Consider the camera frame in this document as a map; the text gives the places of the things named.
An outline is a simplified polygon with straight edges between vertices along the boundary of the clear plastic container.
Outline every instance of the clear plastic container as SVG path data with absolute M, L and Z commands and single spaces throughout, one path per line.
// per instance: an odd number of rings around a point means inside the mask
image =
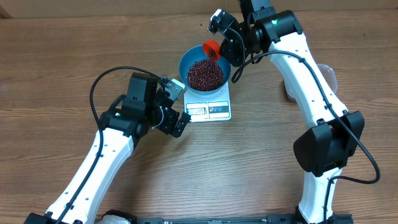
M 337 84 L 337 78 L 336 78 L 335 71 L 329 65 L 325 65 L 325 64 L 317 64 L 317 65 L 318 65 L 319 71 L 321 71 L 323 77 L 325 78 L 326 82 L 330 86 L 331 90 L 334 92 L 334 94 L 336 94 L 338 84 Z M 289 88 L 289 86 L 287 86 L 286 83 L 285 83 L 285 89 L 286 89 L 287 98 L 292 101 L 296 101 L 291 92 L 291 88 Z

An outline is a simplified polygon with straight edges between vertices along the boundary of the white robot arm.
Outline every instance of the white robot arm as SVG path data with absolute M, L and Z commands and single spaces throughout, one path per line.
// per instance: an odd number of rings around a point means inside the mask
M 98 208 L 115 174 L 134 150 L 132 136 L 124 136 L 123 131 L 106 128 L 103 134 L 104 147 L 101 159 L 98 160 L 89 179 L 78 194 L 72 205 L 73 207 L 62 219 L 64 223 L 74 223 L 75 220 L 79 220 L 82 223 L 94 223 Z M 85 178 L 96 157 L 99 145 L 100 132 L 97 131 L 94 143 L 72 181 L 57 201 L 47 209 L 46 214 L 51 214 L 52 219 L 57 220 L 60 217 L 65 205 L 70 201 L 72 195 Z
M 336 180 L 373 184 L 380 178 L 376 162 L 358 140 L 364 119 L 360 112 L 350 114 L 330 89 L 293 12 L 276 13 L 267 0 L 239 0 L 239 5 L 244 22 L 238 23 L 231 14 L 219 9 L 211 16 L 208 30 L 225 37 L 220 55 L 239 67 L 232 77 L 233 83 L 239 80 L 246 65 L 270 56 L 301 110 L 308 131 L 294 143 L 295 156 L 305 171 L 303 196 L 295 223 L 341 223 L 338 216 L 332 217 L 331 209 Z M 263 54 L 253 58 L 253 54 L 260 51 Z M 245 62 L 250 54 L 252 58 Z M 376 170 L 374 180 L 340 176 L 357 145 Z

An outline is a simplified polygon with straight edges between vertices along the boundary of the red cup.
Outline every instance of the red cup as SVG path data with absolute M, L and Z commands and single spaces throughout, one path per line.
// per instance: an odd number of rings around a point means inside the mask
M 207 40 L 204 44 L 203 44 L 203 50 L 205 51 L 205 54 L 208 55 L 208 52 L 210 49 L 213 49 L 214 52 L 216 52 L 217 58 L 212 59 L 213 61 L 217 61 L 218 59 L 221 58 L 220 55 L 220 45 L 217 43 L 217 41 L 215 40 Z

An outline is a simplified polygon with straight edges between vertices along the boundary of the red beans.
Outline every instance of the red beans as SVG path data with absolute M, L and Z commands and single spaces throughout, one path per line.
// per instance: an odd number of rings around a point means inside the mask
M 221 67 L 211 59 L 197 61 L 188 69 L 187 81 L 194 90 L 215 90 L 223 84 L 223 80 Z
M 213 49 L 209 49 L 209 51 L 207 52 L 207 56 L 212 60 L 217 59 L 217 54 Z

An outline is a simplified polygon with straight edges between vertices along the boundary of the wood grain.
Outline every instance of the wood grain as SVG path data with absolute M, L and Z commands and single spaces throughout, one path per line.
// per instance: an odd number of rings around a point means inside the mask
M 271 0 L 278 11 L 395 9 L 398 0 Z M 0 0 L 13 18 L 241 12 L 238 0 Z
M 0 223 L 44 213 L 67 186 L 94 140 L 88 95 L 103 71 L 132 65 L 178 77 L 190 48 L 215 38 L 209 14 L 0 21 Z M 356 223 L 398 218 L 398 11 L 308 11 L 297 17 L 314 58 L 331 65 L 337 95 L 366 120 L 362 141 L 379 163 L 380 183 L 339 181 L 337 213 Z M 125 93 L 130 71 L 95 91 L 97 111 Z M 99 214 L 241 217 L 293 212 L 303 171 L 293 142 L 304 133 L 298 106 L 268 60 L 230 86 L 233 118 L 190 124 L 179 139 L 151 131 L 111 184 Z M 182 103 L 175 105 L 183 110 Z M 370 179 L 357 150 L 345 175 Z

